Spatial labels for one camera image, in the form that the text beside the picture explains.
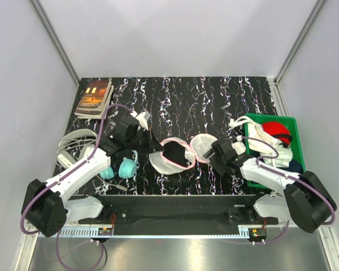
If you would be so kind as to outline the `black bra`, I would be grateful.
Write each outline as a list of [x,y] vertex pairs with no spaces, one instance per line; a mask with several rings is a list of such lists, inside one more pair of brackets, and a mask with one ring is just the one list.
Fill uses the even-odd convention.
[[185,157],[185,147],[175,141],[169,141],[164,144],[163,156],[182,167],[187,167],[188,160]]

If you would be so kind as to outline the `white pink mesh laundry bag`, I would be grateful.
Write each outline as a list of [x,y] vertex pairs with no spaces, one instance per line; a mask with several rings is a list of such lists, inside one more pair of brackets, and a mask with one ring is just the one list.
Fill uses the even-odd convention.
[[185,147],[185,157],[188,160],[187,167],[182,167],[167,160],[163,156],[163,152],[150,154],[149,161],[153,168],[160,174],[172,175],[181,173],[192,169],[196,165],[196,162],[208,164],[209,160],[205,159],[203,154],[210,150],[211,144],[217,140],[218,139],[215,136],[205,133],[194,136],[189,143],[177,137],[166,138],[161,141],[160,144],[162,146],[169,141],[175,141]]

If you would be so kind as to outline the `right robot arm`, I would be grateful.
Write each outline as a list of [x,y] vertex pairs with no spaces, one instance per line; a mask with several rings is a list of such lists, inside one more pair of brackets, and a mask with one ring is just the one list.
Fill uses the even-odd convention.
[[261,157],[238,154],[232,143],[222,139],[206,148],[203,156],[221,176],[237,174],[278,194],[263,194],[248,204],[243,211],[248,222],[257,224],[268,217],[289,220],[307,233],[334,223],[336,203],[314,172],[300,174],[270,166]]

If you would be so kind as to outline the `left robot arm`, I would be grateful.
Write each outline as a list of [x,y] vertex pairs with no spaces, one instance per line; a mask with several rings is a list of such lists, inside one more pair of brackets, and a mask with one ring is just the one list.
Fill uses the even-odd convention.
[[99,195],[73,200],[72,195],[96,175],[102,179],[118,176],[133,178],[138,155],[163,151],[148,126],[147,111],[123,118],[109,137],[99,139],[92,152],[45,182],[29,183],[21,210],[21,230],[28,234],[24,222],[36,228],[36,233],[52,237],[65,224],[94,220],[99,224],[111,221],[111,203]]

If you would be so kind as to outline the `teal cat-ear headphones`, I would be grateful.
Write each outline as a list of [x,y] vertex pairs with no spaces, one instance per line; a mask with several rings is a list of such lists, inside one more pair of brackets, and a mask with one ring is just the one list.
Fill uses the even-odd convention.
[[138,152],[132,150],[133,157],[124,157],[119,165],[111,165],[99,173],[100,178],[109,180],[118,175],[120,178],[128,179],[134,177],[137,171]]

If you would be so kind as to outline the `green plastic bin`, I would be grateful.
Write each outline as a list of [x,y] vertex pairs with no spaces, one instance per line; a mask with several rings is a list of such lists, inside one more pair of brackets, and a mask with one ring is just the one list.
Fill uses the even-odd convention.
[[[302,154],[302,148],[301,148],[301,142],[300,142],[300,137],[299,137],[299,132],[298,132],[298,127],[297,127],[297,122],[294,118],[292,117],[283,117],[283,116],[275,116],[275,115],[258,115],[254,113],[247,113],[245,116],[251,118],[253,121],[256,123],[262,125],[263,123],[269,122],[269,121],[276,121],[278,123],[282,123],[284,126],[287,127],[287,129],[290,131],[293,139],[290,145],[286,145],[283,143],[285,147],[289,147],[293,153],[293,159],[298,161],[299,163],[302,164],[303,169],[305,171],[305,162],[303,159],[303,154]],[[248,128],[247,124],[244,124],[245,127],[245,136],[248,137]]]

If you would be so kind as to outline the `red garment in bin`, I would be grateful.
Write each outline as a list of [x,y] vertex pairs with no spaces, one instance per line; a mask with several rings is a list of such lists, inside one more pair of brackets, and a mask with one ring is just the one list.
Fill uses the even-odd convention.
[[276,121],[269,121],[262,124],[263,130],[276,139],[279,139],[282,143],[290,145],[292,142],[292,135],[290,131],[282,123]]

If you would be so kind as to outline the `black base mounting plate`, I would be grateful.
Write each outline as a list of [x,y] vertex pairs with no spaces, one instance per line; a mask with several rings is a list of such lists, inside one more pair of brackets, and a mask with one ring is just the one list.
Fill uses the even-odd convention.
[[251,208],[255,195],[105,195],[103,218],[80,224],[104,225],[115,218],[116,236],[235,235],[240,225],[276,225]]

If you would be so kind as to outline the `paperback book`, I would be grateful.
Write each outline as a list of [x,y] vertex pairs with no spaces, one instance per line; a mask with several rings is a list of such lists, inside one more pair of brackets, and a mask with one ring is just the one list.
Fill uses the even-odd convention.
[[74,111],[75,116],[82,119],[101,119],[113,90],[110,78],[89,80]]

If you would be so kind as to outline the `white headphones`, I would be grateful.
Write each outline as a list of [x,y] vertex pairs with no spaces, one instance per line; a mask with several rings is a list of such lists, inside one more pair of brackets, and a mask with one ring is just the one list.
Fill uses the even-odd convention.
[[94,150],[97,139],[97,133],[89,129],[78,129],[68,133],[59,142],[56,151],[57,165],[67,169],[80,159],[88,157]]

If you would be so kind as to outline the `blue garment in bin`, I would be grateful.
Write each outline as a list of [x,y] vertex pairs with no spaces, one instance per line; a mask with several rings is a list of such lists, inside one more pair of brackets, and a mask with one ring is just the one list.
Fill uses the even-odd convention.
[[287,171],[302,174],[304,169],[301,163],[293,159],[290,161]]

